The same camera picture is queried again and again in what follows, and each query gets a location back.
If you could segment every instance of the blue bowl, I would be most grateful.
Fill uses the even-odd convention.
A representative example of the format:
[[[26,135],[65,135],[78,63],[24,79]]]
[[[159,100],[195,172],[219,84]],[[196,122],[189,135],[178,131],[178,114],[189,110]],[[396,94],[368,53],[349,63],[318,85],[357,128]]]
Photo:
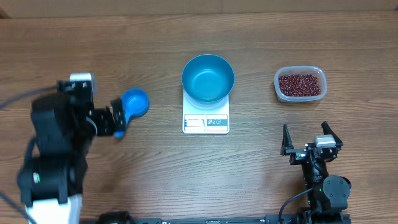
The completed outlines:
[[[133,117],[144,115],[149,109],[149,98],[144,90],[139,88],[130,89],[121,97],[124,117],[126,124],[132,120]],[[124,131],[116,131],[114,136],[121,138],[124,136]]]
[[[199,55],[191,59],[182,71],[185,92],[199,103],[221,101],[231,92],[234,83],[231,65],[217,55]]]

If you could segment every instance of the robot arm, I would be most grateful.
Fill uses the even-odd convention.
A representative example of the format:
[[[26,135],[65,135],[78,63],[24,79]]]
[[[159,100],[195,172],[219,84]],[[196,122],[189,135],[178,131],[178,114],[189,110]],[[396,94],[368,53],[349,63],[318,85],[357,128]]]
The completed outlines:
[[[315,136],[313,143],[305,149],[294,149],[287,125],[280,154],[290,156],[290,165],[301,165],[305,188],[308,191],[309,208],[296,215],[267,215],[267,224],[313,224],[313,223],[351,223],[349,215],[343,215],[348,208],[351,183],[345,177],[329,175],[326,163],[337,158],[343,146],[340,138],[330,129],[327,122],[322,123],[323,135]]]
[[[72,74],[59,81],[57,92],[32,102],[31,118],[37,133],[33,143],[40,156],[32,157],[30,144],[17,183],[21,202],[39,224],[79,223],[86,155],[95,136],[126,130],[123,105],[95,109],[94,76]]]

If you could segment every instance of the wall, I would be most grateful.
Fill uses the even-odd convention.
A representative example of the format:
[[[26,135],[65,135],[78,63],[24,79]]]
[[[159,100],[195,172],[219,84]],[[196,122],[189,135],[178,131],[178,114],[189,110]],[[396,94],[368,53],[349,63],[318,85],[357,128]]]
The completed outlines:
[[[3,11],[3,9],[0,7],[0,19],[3,18],[8,18],[9,16]]]
[[[398,0],[0,0],[11,18],[393,10]]]

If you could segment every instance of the red bean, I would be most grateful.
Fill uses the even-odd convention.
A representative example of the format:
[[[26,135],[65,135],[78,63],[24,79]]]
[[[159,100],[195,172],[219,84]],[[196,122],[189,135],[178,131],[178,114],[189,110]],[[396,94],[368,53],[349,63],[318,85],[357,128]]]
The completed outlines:
[[[280,76],[279,88],[286,96],[317,96],[321,94],[318,79],[311,74]]]

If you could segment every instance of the blue scoop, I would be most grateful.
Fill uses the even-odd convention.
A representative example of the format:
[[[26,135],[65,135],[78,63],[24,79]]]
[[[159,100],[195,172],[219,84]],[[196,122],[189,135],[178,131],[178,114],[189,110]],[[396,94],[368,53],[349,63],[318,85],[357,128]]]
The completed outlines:
[[[128,90],[123,94],[121,99],[126,124],[128,124],[133,117],[140,117],[144,115],[149,109],[148,95],[144,90],[139,88]],[[114,133],[115,138],[121,138],[123,136],[124,131],[116,131]]]

